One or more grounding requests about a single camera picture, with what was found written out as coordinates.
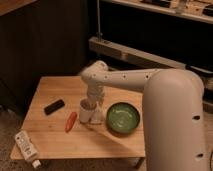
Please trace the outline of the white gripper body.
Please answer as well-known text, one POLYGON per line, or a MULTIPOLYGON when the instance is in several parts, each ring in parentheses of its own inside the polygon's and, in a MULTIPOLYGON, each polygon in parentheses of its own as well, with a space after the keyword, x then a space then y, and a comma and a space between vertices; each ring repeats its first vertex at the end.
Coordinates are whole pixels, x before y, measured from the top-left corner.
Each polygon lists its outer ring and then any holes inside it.
POLYGON ((104 87, 97 84, 89 84, 87 87, 87 97, 91 100, 100 100, 104 97, 104 87))

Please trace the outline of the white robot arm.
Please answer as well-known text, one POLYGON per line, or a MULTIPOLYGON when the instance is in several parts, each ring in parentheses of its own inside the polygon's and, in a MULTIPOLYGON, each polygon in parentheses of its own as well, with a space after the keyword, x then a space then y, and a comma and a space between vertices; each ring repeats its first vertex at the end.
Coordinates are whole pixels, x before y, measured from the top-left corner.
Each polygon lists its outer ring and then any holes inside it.
POLYGON ((97 102, 105 86, 142 94, 147 171, 209 171, 200 77, 184 69, 110 71, 103 61, 84 69, 87 97, 97 102))

